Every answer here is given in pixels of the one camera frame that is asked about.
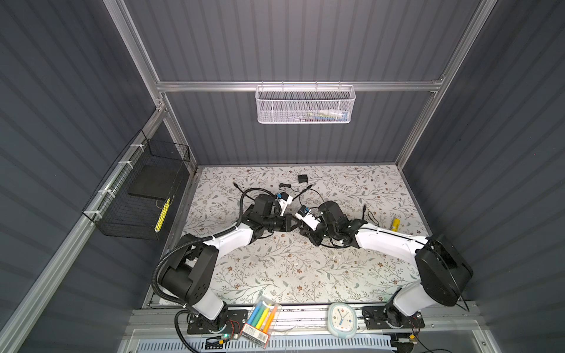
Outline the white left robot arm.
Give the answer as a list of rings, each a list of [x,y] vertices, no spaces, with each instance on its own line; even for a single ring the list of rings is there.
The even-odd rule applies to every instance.
[[[245,322],[231,319],[228,305],[210,289],[216,263],[232,251],[246,247],[274,232],[291,232],[298,228],[294,216],[285,212],[291,197],[273,194],[264,188],[254,189],[258,195],[244,207],[238,203],[238,218],[230,228],[207,237],[191,234],[181,237],[177,246],[166,253],[152,274],[152,289],[164,300],[177,303],[182,310],[175,314],[175,331],[190,352],[195,348],[180,329],[179,318],[197,315],[205,329],[216,335],[207,339],[205,347],[222,347],[232,341],[237,331],[259,344],[269,341],[269,326],[278,306],[257,304]]]

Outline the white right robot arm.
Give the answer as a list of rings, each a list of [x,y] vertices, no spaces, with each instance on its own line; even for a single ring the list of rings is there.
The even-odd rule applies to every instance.
[[[454,307],[463,299],[473,270],[444,235],[406,235],[384,229],[364,219],[350,220],[334,201],[318,207],[319,215],[302,206],[295,217],[303,223],[300,234],[317,246],[327,238],[342,249],[376,251],[415,267],[416,281],[397,288],[379,313],[390,327],[401,328],[432,304]]]

